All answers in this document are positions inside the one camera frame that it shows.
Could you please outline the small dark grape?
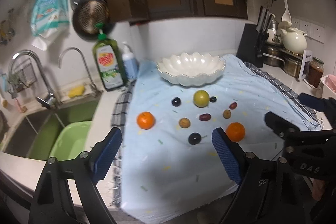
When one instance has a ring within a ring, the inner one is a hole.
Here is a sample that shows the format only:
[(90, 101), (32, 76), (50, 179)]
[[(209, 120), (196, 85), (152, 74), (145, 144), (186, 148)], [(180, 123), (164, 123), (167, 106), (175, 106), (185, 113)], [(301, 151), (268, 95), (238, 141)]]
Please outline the small dark grape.
[(216, 101), (217, 101), (217, 98), (215, 96), (213, 96), (213, 97), (210, 98), (210, 102), (214, 103)]

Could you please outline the left chrome faucet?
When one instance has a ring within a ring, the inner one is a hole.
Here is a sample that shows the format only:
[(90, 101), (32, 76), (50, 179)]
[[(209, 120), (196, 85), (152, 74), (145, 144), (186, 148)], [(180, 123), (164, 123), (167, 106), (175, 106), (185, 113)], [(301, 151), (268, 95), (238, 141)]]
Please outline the left chrome faucet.
[[(23, 56), (27, 56), (30, 59), (26, 60), (27, 63), (22, 62), (18, 65), (18, 69), (14, 68), (14, 65), (16, 61)], [(47, 89), (47, 95), (45, 98), (36, 97), (36, 100), (47, 109), (56, 109), (58, 107), (58, 99), (56, 98), (56, 94), (54, 90), (52, 89), (41, 64), (41, 61), (38, 57), (38, 55), (32, 51), (32, 50), (21, 50), (13, 55), (11, 58), (11, 61), (9, 63), (7, 77), (8, 82), (13, 88), (13, 92), (21, 92), (27, 88), (30, 88), (34, 83), (37, 82), (37, 76), (34, 71), (34, 66), (31, 62), (31, 60), (34, 60), (36, 63), (36, 67), (38, 68), (38, 71), (41, 75), (42, 81), (44, 82), (46, 89)]]

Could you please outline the white scalloped ceramic bowl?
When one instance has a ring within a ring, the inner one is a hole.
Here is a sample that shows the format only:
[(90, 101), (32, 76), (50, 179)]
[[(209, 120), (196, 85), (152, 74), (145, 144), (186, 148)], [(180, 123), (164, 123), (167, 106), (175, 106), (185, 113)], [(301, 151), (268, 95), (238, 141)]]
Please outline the white scalloped ceramic bowl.
[(195, 52), (171, 55), (157, 62), (159, 75), (173, 85), (199, 87), (222, 77), (226, 62), (219, 56)]

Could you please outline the white blue pump bottle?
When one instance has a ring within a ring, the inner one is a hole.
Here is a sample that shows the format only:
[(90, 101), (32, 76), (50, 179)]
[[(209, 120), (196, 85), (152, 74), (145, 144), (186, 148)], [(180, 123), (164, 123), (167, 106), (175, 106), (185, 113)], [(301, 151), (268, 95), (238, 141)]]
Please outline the white blue pump bottle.
[(137, 78), (138, 63), (127, 42), (122, 42), (122, 60), (129, 80)]

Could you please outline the chrome faucet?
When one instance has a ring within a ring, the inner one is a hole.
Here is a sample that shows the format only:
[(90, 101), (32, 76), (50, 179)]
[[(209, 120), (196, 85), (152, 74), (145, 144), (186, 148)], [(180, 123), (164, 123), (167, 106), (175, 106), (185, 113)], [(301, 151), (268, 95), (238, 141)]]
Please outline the chrome faucet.
[(84, 56), (84, 53), (77, 47), (68, 47), (64, 49), (59, 57), (58, 57), (58, 68), (62, 69), (64, 58), (71, 53), (75, 53), (77, 57), (75, 57), (74, 61), (68, 61), (68, 64), (74, 67), (72, 69), (74, 72), (78, 72), (81, 77), (76, 76), (76, 79), (79, 80), (80, 78), (83, 79), (84, 77), (88, 80), (88, 86), (91, 90), (91, 94), (94, 97), (98, 97), (101, 94), (101, 90), (97, 87), (91, 71), (89, 69), (87, 60)]
[[(27, 56), (30, 59), (26, 60), (27, 63), (22, 62), (18, 65), (18, 69), (14, 68), (14, 65), (16, 61), (23, 56)], [(31, 62), (31, 60), (34, 60), (36, 63), (36, 67), (38, 68), (38, 71), (41, 75), (42, 81), (44, 82), (46, 89), (47, 89), (47, 95), (45, 98), (36, 97), (36, 100), (47, 109), (56, 109), (58, 107), (58, 99), (56, 98), (56, 94), (54, 90), (52, 89), (41, 64), (41, 61), (38, 57), (38, 55), (32, 51), (32, 50), (21, 50), (13, 55), (11, 58), (11, 61), (9, 63), (7, 77), (8, 82), (13, 88), (13, 92), (21, 92), (27, 88), (30, 88), (34, 83), (37, 82), (37, 76), (34, 71), (34, 66)]]

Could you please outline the dark plum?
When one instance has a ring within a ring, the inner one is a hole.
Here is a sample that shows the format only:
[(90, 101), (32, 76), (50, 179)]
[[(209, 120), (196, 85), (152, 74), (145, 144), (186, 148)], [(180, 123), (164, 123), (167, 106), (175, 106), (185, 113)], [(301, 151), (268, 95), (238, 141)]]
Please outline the dark plum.
[(175, 97), (174, 99), (172, 99), (171, 104), (174, 107), (178, 107), (181, 105), (181, 99), (179, 97)]
[(190, 145), (199, 144), (201, 140), (202, 140), (202, 136), (197, 132), (191, 133), (188, 137), (188, 142)]

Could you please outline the red grape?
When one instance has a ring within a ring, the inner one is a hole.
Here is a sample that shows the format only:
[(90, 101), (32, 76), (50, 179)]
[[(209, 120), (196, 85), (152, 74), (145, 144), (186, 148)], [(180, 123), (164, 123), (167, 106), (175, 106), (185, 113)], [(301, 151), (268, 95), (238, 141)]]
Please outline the red grape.
[(230, 110), (234, 110), (234, 109), (237, 108), (237, 106), (238, 106), (238, 103), (237, 102), (233, 102), (232, 104), (229, 105), (229, 109)]
[(211, 119), (211, 114), (205, 113), (199, 116), (200, 121), (209, 121)]

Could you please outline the right chrome faucet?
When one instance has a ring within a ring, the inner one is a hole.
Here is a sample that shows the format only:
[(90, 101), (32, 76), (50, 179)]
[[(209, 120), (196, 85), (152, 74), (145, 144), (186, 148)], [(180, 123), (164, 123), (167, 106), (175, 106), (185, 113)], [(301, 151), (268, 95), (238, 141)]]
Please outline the right chrome faucet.
[(77, 47), (68, 47), (64, 49), (59, 57), (58, 57), (58, 68), (62, 69), (64, 58), (71, 53), (75, 53), (77, 57), (75, 57), (74, 61), (68, 61), (68, 64), (74, 67), (72, 69), (74, 72), (78, 72), (81, 77), (76, 76), (76, 79), (79, 80), (80, 78), (83, 79), (84, 77), (88, 80), (88, 86), (91, 90), (91, 94), (94, 97), (98, 97), (101, 94), (101, 90), (97, 87), (91, 71), (89, 69), (87, 60), (84, 56), (84, 53)]

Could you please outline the red sauce jar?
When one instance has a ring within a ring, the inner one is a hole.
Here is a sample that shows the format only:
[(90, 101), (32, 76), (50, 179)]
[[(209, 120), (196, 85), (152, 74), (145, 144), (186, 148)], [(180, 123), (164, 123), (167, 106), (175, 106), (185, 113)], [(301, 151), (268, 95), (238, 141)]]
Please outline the red sauce jar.
[(318, 88), (321, 77), (324, 73), (324, 62), (317, 57), (313, 57), (309, 64), (309, 73), (307, 77), (308, 83), (315, 88)]

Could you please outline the brown longan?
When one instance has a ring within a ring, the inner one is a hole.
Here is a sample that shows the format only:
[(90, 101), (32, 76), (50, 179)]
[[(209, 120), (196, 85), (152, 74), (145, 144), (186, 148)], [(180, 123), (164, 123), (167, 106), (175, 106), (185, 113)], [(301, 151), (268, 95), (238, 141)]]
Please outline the brown longan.
[(224, 110), (224, 112), (223, 112), (223, 117), (224, 117), (225, 119), (230, 119), (230, 117), (231, 117), (231, 111), (230, 111), (229, 109)]
[(191, 122), (188, 118), (181, 118), (179, 120), (179, 126), (181, 128), (188, 128), (188, 127), (190, 127), (190, 125), (191, 125)]

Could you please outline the pink plastic container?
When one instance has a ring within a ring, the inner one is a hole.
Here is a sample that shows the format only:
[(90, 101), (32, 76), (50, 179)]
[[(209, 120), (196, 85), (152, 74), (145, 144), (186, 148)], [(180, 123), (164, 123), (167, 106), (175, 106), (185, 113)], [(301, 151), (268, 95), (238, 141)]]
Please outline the pink plastic container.
[(322, 83), (322, 98), (336, 99), (336, 86), (335, 86), (336, 76), (335, 75), (326, 75), (321, 78)]

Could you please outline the white wall socket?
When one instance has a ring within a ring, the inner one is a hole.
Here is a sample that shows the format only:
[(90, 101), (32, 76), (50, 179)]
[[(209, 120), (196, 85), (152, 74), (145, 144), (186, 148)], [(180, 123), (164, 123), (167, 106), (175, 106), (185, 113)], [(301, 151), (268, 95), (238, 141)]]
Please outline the white wall socket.
[(307, 37), (322, 44), (325, 42), (325, 28), (323, 26), (297, 18), (292, 18), (291, 22), (294, 28), (303, 31)]

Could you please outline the orange tangerine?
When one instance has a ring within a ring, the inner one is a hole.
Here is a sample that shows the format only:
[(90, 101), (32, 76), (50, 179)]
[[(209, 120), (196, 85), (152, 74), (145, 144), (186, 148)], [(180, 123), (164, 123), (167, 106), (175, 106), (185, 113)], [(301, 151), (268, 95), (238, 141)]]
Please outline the orange tangerine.
[(155, 117), (148, 111), (142, 112), (137, 117), (137, 124), (141, 129), (149, 130), (155, 124)]
[(231, 141), (240, 142), (245, 137), (245, 127), (239, 122), (231, 123), (226, 129), (226, 134)]

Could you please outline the black knife block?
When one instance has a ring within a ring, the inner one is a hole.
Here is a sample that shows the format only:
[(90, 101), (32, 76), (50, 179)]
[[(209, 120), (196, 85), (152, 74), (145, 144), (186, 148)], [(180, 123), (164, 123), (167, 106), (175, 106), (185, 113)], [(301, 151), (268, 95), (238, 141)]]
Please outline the black knife block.
[(240, 40), (236, 57), (243, 62), (251, 63), (257, 68), (264, 64), (263, 47), (269, 37), (268, 29), (274, 14), (264, 6), (260, 6), (257, 24), (246, 23)]

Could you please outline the green round fruit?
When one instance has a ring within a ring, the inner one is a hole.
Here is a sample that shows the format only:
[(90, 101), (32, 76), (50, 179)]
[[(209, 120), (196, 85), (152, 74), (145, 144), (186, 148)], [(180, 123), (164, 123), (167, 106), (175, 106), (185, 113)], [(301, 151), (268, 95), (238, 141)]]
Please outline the green round fruit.
[(198, 90), (194, 93), (193, 102), (199, 108), (206, 107), (210, 102), (210, 96), (205, 90)]

